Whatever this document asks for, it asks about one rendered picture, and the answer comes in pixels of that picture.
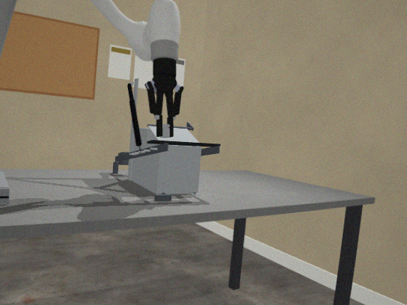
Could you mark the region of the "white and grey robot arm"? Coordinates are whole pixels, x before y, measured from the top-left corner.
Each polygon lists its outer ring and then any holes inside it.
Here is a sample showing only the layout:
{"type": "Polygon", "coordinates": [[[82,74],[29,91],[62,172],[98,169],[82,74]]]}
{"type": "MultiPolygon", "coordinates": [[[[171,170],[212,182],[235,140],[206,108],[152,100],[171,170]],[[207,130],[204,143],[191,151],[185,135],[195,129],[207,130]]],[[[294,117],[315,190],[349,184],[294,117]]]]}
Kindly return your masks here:
{"type": "MultiPolygon", "coordinates": [[[[17,0],[0,0],[0,58],[17,0]]],[[[128,40],[143,61],[173,58],[178,61],[180,14],[172,0],[155,0],[147,22],[123,15],[112,0],[91,0],[103,16],[128,40]],[[145,29],[145,30],[144,30],[145,29]]]]}

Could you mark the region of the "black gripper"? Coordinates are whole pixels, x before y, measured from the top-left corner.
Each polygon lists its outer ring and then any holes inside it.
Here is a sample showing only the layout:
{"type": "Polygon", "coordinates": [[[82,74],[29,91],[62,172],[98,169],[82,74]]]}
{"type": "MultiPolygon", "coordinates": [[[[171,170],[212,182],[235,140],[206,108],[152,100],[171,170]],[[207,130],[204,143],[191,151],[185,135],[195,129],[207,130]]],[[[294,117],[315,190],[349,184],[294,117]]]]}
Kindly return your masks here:
{"type": "Polygon", "coordinates": [[[165,94],[167,103],[167,124],[170,125],[170,138],[174,136],[174,120],[180,113],[180,101],[184,87],[179,86],[176,81],[176,61],[173,58],[156,58],[153,60],[153,79],[145,83],[150,107],[150,113],[154,114],[156,120],[156,137],[162,136],[162,104],[165,94]],[[155,83],[155,84],[154,84],[155,83]],[[156,91],[156,99],[154,87],[156,91]],[[175,95],[173,101],[173,89],[175,95]]]}

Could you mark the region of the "light grey cylinder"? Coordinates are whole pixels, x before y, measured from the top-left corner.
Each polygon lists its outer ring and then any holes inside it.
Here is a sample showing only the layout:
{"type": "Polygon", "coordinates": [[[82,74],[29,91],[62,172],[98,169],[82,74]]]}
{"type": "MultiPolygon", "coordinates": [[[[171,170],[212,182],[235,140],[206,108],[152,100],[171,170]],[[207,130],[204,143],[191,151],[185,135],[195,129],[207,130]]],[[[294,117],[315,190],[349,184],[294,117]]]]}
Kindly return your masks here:
{"type": "Polygon", "coordinates": [[[162,136],[161,138],[169,138],[170,137],[170,125],[169,124],[162,124],[162,136]]]}

